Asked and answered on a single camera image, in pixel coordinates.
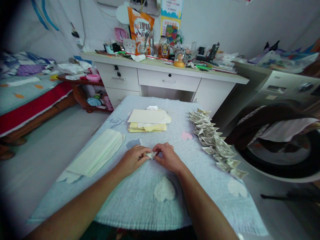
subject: tile floor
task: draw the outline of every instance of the tile floor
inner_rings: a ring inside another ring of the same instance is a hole
[[[102,112],[88,114],[75,105],[29,134],[26,144],[13,148],[16,156],[0,163],[2,193],[20,237],[36,227],[26,225],[25,221],[108,116]],[[250,172],[244,182],[270,233],[266,237],[242,234],[244,240],[311,239],[284,202],[260,197],[260,194],[285,194],[297,185],[268,178],[245,162],[239,165],[239,169]]]

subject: pink clock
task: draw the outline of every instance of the pink clock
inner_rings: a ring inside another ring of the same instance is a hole
[[[114,28],[114,35],[116,37],[116,40],[118,42],[123,43],[124,39],[127,39],[127,31],[124,28],[121,27],[115,27]]]

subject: desk drawer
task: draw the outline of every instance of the desk drawer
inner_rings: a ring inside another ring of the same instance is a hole
[[[139,84],[196,92],[201,78],[138,69]]]
[[[136,68],[116,65],[118,70],[115,70],[116,67],[112,64],[96,62],[96,65],[105,87],[139,91]]]
[[[112,106],[115,108],[127,95],[140,96],[140,92],[128,91],[115,88],[106,88]]]

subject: blue hose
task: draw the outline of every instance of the blue hose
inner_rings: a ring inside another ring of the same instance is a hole
[[[45,27],[45,29],[49,30],[48,26],[46,25],[46,23],[42,19],[41,15],[40,15],[40,13],[39,13],[39,11],[37,9],[37,5],[36,5],[35,0],[31,0],[31,2],[32,2],[33,9],[34,9],[34,11],[36,12],[36,14],[38,16],[39,21],[42,23],[42,25]]]
[[[44,16],[46,17],[47,21],[51,24],[51,26],[53,26],[57,31],[59,31],[59,28],[57,28],[53,22],[51,21],[51,19],[49,18],[47,11],[46,11],[46,1],[42,0],[42,11]]]

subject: orange snack bag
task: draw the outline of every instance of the orange snack bag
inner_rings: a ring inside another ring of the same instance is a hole
[[[128,7],[131,39],[136,41],[136,54],[139,54],[139,45],[144,44],[144,35],[146,32],[151,32],[154,25],[154,18],[146,13],[139,13],[136,10]]]

